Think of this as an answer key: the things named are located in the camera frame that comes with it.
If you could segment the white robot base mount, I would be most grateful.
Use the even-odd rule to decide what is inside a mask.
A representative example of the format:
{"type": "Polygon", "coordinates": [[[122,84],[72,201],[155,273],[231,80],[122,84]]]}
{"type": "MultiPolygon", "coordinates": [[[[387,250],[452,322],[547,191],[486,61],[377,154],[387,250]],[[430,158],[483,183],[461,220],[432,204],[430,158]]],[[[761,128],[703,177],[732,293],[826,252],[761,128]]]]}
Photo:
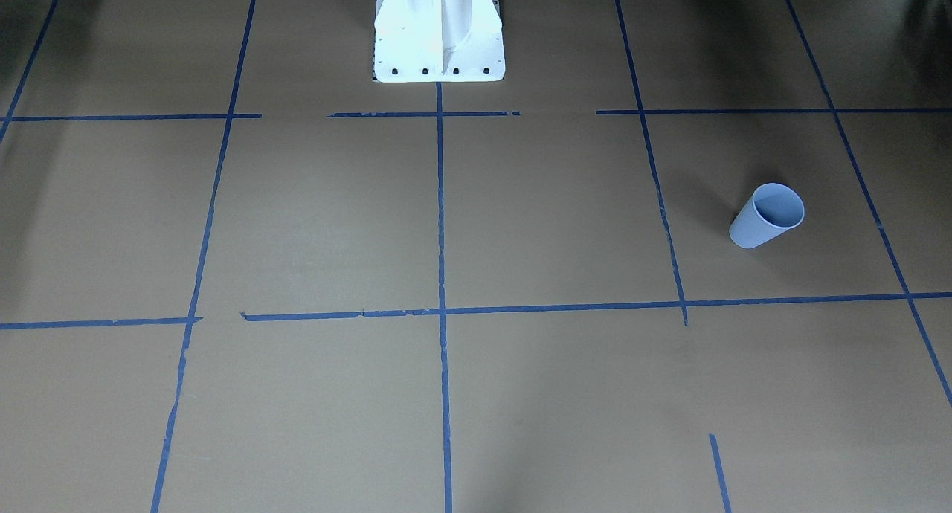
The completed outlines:
{"type": "Polygon", "coordinates": [[[492,83],[506,75],[500,0],[376,0],[378,83],[492,83]]]}

